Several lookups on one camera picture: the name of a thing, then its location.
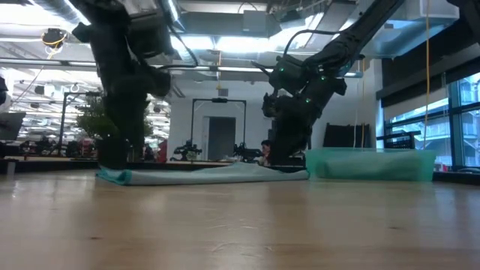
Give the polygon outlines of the black right side rails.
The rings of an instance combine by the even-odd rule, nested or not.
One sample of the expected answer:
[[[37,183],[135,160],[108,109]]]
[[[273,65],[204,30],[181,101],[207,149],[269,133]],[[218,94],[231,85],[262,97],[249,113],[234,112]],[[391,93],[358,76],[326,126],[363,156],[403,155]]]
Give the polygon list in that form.
[[[480,186],[480,173],[472,172],[434,172],[433,182]]]

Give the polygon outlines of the person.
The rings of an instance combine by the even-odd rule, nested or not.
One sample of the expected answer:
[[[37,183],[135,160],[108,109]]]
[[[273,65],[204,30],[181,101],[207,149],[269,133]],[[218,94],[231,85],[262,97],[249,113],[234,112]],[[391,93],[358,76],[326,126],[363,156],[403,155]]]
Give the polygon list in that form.
[[[272,142],[269,139],[263,140],[261,142],[262,146],[262,157],[258,160],[258,164],[263,167],[268,167],[269,163],[269,154],[271,151]]]

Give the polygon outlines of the black panel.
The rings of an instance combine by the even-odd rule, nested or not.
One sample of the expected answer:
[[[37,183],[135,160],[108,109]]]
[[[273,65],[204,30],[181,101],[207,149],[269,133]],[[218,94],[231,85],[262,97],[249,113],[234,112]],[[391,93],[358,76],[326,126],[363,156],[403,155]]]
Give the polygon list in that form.
[[[371,148],[371,129],[369,124],[334,125],[327,124],[323,147]]]

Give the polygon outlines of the grey door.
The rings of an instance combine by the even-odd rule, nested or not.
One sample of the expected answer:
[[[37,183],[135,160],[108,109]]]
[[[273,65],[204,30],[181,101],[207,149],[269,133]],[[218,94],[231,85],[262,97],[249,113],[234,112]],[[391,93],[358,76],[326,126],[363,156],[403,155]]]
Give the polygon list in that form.
[[[211,117],[208,129],[208,159],[220,161],[233,154],[236,141],[236,119]]]

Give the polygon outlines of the black metal stand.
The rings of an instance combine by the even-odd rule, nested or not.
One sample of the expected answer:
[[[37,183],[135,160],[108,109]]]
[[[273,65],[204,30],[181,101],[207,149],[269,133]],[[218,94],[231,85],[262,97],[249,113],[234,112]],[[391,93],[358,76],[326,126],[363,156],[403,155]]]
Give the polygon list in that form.
[[[99,91],[87,91],[87,92],[66,91],[64,93],[64,97],[62,101],[62,110],[61,110],[61,124],[60,124],[59,138],[57,143],[57,156],[59,158],[62,156],[62,146],[63,146],[63,139],[64,139],[64,133],[65,133],[66,110],[69,104],[74,100],[74,98],[71,101],[68,100],[68,97],[70,95],[75,95],[76,97],[80,95],[85,95],[88,97],[100,97],[101,93]]]

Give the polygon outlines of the teal microfiber towel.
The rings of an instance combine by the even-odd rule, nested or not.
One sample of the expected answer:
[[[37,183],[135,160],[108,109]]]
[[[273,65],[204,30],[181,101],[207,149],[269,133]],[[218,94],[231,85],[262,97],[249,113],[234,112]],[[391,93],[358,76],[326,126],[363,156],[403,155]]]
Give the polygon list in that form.
[[[143,171],[132,169],[107,169],[101,167],[96,176],[122,186],[210,185],[250,182],[280,182],[307,180],[305,169],[282,172],[255,163],[231,163],[228,166],[194,171]]]

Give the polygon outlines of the small green potted plant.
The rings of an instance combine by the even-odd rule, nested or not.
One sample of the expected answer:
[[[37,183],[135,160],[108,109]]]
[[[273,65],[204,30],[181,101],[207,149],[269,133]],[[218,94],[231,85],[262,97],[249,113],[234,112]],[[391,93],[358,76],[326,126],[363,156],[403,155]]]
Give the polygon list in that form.
[[[145,138],[152,134],[153,127],[151,122],[146,118],[149,113],[148,106],[146,108],[131,108],[120,113],[108,113],[104,109],[103,96],[100,97],[86,97],[87,104],[79,108],[82,111],[81,115],[76,117],[76,123],[79,128],[82,128],[92,138],[97,147],[97,160],[102,167],[106,167],[106,139],[119,130],[114,121],[122,117],[126,113],[142,112],[144,114],[145,122]]]

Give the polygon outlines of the grey ceiling box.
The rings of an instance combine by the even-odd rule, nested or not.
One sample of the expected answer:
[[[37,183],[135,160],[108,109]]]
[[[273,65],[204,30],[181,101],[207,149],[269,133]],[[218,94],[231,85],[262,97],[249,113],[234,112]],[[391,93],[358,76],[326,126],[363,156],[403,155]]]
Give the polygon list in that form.
[[[249,34],[264,35],[267,30],[267,19],[264,11],[244,10],[242,31]]]

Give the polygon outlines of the black gantry frame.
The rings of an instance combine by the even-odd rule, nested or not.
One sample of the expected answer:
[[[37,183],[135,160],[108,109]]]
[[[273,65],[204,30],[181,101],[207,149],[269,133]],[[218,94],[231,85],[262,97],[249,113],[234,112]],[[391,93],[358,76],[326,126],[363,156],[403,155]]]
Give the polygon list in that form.
[[[190,140],[197,144],[202,153],[201,161],[208,159],[209,119],[211,117],[230,117],[236,119],[235,144],[246,140],[246,100],[227,99],[225,97],[194,98],[191,105]]]

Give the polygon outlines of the background robot workstation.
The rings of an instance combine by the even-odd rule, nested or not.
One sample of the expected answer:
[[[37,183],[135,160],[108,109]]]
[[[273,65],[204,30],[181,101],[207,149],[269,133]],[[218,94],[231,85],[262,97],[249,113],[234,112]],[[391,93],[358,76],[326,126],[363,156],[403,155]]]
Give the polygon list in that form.
[[[26,140],[19,144],[19,153],[27,156],[63,157],[63,158],[96,158],[98,150],[90,139],[71,140],[66,143],[56,142],[52,138],[42,136],[38,141]]]

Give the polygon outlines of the black cross rail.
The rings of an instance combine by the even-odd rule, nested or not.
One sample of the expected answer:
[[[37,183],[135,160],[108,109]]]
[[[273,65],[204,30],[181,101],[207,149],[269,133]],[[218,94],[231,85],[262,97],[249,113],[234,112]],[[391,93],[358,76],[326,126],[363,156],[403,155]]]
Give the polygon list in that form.
[[[101,168],[96,160],[0,160],[0,174],[6,174],[8,168],[14,166],[16,173],[35,173],[63,170],[93,170]],[[261,168],[254,163],[126,163],[114,170],[171,170],[195,171],[217,167],[240,166],[246,168]]]

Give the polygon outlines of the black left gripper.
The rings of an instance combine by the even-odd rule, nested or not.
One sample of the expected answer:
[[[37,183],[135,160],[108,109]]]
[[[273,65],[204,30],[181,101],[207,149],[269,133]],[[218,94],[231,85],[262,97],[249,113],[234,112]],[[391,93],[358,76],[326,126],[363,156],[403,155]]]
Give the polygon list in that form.
[[[143,57],[97,55],[95,64],[107,113],[144,109],[148,95],[163,98],[172,86],[170,72],[153,67]],[[126,167],[129,161],[141,161],[145,141],[144,114],[128,112],[114,123],[118,132],[106,139],[106,167]]]

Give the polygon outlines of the long ceiling light bar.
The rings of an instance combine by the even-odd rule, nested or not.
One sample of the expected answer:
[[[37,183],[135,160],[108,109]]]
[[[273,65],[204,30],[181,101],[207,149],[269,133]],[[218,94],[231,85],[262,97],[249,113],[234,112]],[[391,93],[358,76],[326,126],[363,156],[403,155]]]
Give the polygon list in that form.
[[[3,68],[44,68],[47,70],[63,70],[63,71],[98,71],[102,74],[119,75],[132,74],[134,67],[118,67],[113,64],[97,65],[91,61],[68,61],[68,60],[52,60],[52,59],[36,59],[36,58],[0,58],[0,67]],[[226,67],[226,66],[169,66],[169,71],[196,71],[196,72],[212,72],[212,73],[270,73],[271,68],[265,71],[256,67]]]

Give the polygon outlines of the red object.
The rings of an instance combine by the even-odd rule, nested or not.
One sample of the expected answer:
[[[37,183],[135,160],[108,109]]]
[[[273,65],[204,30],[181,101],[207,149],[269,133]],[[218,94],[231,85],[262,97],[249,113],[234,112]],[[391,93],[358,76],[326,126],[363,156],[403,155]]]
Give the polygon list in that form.
[[[168,145],[168,140],[165,139],[161,143],[157,145],[158,150],[157,150],[157,162],[158,163],[166,163],[167,162],[167,145]]]

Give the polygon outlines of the green translucent plastic basket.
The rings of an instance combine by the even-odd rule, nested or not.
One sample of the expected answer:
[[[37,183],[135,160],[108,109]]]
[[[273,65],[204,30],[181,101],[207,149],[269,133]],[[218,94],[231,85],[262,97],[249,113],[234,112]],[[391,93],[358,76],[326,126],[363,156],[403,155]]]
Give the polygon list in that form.
[[[395,161],[397,163],[412,163],[421,167],[423,181],[430,182],[433,178],[436,153],[431,150],[395,149],[395,148],[315,148],[305,153],[305,166],[312,179],[324,178],[318,168],[327,161],[360,160],[369,163],[379,161]]]

